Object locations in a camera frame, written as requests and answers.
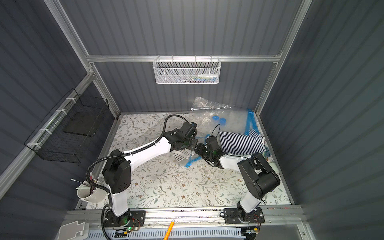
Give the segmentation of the blue white striped garment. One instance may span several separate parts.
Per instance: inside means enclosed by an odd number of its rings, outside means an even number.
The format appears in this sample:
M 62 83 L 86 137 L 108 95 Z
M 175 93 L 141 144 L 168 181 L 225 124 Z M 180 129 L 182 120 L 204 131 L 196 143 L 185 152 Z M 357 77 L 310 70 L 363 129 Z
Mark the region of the blue white striped garment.
M 250 156 L 266 151 L 264 136 L 251 129 L 249 134 L 221 132 L 219 139 L 223 152 L 238 156 Z

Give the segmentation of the clear vacuum bag blue zipper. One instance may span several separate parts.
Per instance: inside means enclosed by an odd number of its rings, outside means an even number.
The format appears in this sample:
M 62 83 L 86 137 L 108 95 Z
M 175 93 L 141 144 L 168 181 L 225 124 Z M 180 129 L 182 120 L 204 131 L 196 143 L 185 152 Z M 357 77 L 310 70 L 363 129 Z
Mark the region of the clear vacuum bag blue zipper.
M 199 131 L 209 134 L 217 125 L 220 125 L 220 122 L 214 122 L 212 120 L 212 116 L 219 116 L 220 118 L 225 118 L 228 121 L 230 111 L 234 109 L 239 108 L 209 101 L 202 97 L 196 97 L 191 107 L 191 115 L 193 117 L 193 121 L 198 124 Z M 225 126 L 220 125 L 220 128 L 221 131 L 230 132 L 227 128 L 227 123 Z

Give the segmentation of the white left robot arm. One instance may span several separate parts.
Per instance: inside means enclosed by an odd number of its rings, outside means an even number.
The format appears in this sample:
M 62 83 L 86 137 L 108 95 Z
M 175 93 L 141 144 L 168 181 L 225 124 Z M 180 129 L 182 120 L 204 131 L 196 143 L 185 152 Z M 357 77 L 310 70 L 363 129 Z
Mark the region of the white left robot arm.
M 114 151 L 107 159 L 102 170 L 109 204 L 116 217 L 127 214 L 127 188 L 131 185 L 133 172 L 147 162 L 173 151 L 193 150 L 198 140 L 197 123 L 184 122 L 180 128 L 167 131 L 163 126 L 161 135 L 152 142 L 133 150 Z

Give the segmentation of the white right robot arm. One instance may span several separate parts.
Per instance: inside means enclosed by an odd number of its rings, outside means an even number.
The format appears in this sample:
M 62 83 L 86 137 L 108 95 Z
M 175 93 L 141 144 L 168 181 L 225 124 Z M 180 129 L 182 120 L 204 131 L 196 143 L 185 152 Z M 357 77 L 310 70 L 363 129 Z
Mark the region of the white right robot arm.
M 195 153 L 212 167 L 241 173 L 247 187 L 245 196 L 237 204 L 237 209 L 242 214 L 252 213 L 265 195 L 281 184 L 278 174 L 262 154 L 239 156 L 226 153 L 214 136 L 208 137 L 204 144 L 198 143 Z

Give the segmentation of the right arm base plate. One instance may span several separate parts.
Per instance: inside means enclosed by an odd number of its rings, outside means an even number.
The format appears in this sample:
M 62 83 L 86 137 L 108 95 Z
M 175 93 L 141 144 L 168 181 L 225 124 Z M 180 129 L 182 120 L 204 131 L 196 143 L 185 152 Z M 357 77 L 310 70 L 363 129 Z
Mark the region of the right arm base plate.
M 256 207 L 250 213 L 245 213 L 240 208 L 225 208 L 220 217 L 224 218 L 225 223 L 230 224 L 263 224 L 265 218 L 260 207 Z

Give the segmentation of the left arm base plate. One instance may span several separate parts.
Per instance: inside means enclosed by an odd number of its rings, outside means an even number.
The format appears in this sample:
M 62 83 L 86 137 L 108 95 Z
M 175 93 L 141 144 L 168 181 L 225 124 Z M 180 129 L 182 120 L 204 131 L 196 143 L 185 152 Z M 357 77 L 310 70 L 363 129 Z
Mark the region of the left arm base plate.
M 144 225 L 146 213 L 146 211 L 128 211 L 117 217 L 112 210 L 107 210 L 105 213 L 104 226 L 107 228 L 139 228 Z

